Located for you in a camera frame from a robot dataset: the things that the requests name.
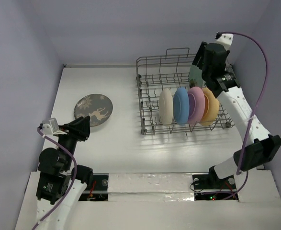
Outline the mint green flower plate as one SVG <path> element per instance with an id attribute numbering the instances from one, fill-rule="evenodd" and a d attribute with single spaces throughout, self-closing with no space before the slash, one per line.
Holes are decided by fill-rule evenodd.
<path id="1" fill-rule="evenodd" d="M 199 87 L 202 88 L 204 86 L 204 81 L 202 79 L 202 71 L 195 65 L 191 65 L 189 71 L 189 87 Z"/>

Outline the grey reindeer snowflake plate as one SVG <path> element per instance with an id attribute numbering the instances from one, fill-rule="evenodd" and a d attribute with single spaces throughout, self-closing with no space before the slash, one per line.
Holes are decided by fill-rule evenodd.
<path id="1" fill-rule="evenodd" d="M 74 118 L 90 117 L 90 126 L 105 123 L 113 111 L 112 101 L 103 94 L 90 94 L 80 99 L 74 107 Z"/>

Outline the pink plate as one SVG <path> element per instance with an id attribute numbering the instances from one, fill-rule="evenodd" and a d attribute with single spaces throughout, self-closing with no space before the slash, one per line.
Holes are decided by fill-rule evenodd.
<path id="1" fill-rule="evenodd" d="M 188 90 L 189 118 L 188 123 L 200 122 L 205 111 L 205 97 L 201 88 L 192 87 Z"/>

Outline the yellow orange plate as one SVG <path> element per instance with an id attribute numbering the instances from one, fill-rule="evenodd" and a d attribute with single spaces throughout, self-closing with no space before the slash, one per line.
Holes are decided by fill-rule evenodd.
<path id="1" fill-rule="evenodd" d="M 200 124 L 204 127 L 211 125 L 219 112 L 219 101 L 208 88 L 202 88 L 205 98 L 205 109 Z"/>

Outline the light blue plate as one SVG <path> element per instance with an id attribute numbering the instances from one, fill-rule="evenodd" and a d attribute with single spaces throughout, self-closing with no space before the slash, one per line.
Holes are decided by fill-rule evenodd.
<path id="1" fill-rule="evenodd" d="M 189 118 L 189 97 L 185 88 L 178 88 L 173 96 L 173 114 L 177 124 L 184 125 Z"/>

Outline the cream white plate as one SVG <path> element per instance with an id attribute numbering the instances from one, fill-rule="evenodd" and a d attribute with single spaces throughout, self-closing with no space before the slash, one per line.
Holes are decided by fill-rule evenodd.
<path id="1" fill-rule="evenodd" d="M 163 89 L 159 96 L 159 116 L 163 125 L 172 124 L 173 101 L 170 89 Z"/>

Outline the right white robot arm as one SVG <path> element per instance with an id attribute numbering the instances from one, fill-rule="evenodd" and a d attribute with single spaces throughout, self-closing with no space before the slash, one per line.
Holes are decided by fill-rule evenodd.
<path id="1" fill-rule="evenodd" d="M 271 162 L 281 146 L 281 137 L 272 135 L 259 121 L 248 104 L 234 73 L 226 70 L 229 51 L 222 44 L 202 42 L 193 65 L 202 71 L 206 88 L 232 118 L 243 146 L 228 160 L 209 169 L 206 182 L 213 188 L 220 187 L 225 178 L 247 172 Z"/>

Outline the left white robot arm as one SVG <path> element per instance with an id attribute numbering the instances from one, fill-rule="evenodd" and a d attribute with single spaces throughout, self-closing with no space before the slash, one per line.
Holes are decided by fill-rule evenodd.
<path id="1" fill-rule="evenodd" d="M 59 125 L 55 118 L 43 121 L 39 135 L 55 144 L 39 155 L 37 211 L 34 230 L 65 230 L 81 194 L 95 186 L 93 170 L 78 165 L 74 152 L 78 142 L 90 136 L 90 116 Z"/>

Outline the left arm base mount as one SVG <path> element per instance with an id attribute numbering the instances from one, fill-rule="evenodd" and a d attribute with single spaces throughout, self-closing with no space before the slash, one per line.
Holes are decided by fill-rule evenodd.
<path id="1" fill-rule="evenodd" d="M 95 173 L 93 182 L 81 194 L 79 201 L 108 201 L 109 175 Z"/>

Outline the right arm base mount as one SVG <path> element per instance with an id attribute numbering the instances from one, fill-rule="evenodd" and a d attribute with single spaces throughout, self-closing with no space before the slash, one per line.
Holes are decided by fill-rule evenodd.
<path id="1" fill-rule="evenodd" d="M 234 176 L 212 181 L 209 174 L 192 174 L 190 189 L 195 201 L 238 200 Z"/>

